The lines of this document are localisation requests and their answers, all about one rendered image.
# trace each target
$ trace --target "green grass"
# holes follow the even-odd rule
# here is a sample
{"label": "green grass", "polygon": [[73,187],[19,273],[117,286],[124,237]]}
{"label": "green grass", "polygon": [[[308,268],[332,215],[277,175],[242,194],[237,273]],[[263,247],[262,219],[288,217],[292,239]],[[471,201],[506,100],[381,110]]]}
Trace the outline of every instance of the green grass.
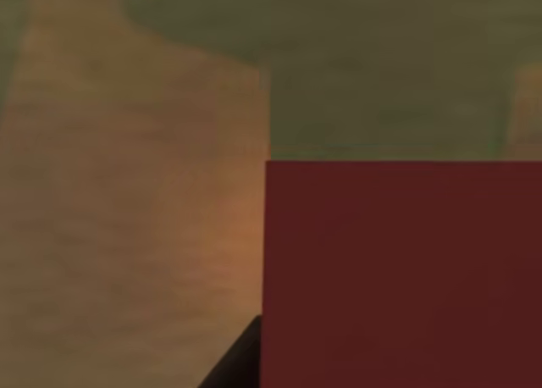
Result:
{"label": "green grass", "polygon": [[542,0],[126,0],[174,42],[272,70],[273,159],[492,160]]}
{"label": "green grass", "polygon": [[25,1],[0,0],[0,117],[25,27]]}

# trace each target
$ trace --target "brown dirt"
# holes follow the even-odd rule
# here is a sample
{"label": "brown dirt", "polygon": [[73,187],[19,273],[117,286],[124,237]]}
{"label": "brown dirt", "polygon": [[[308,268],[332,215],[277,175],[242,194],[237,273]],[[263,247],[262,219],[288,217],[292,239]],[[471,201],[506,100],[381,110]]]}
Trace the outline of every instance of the brown dirt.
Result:
{"label": "brown dirt", "polygon": [[0,134],[0,386],[196,386],[260,310],[257,71],[30,0]]}

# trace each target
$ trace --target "red surface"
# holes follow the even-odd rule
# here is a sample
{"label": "red surface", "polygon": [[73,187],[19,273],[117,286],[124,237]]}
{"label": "red surface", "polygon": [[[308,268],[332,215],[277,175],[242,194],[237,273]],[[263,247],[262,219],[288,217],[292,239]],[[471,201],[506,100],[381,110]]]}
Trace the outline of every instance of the red surface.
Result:
{"label": "red surface", "polygon": [[542,164],[267,175],[263,388],[542,387]]}

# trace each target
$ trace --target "sandy ground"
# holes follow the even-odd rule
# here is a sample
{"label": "sandy ground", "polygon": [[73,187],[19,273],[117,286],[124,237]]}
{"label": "sandy ground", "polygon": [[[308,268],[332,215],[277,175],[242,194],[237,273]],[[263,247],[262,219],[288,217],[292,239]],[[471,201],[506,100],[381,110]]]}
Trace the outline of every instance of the sandy ground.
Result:
{"label": "sandy ground", "polygon": [[1,387],[197,385],[260,311],[267,101],[119,0],[30,0],[0,131]]}

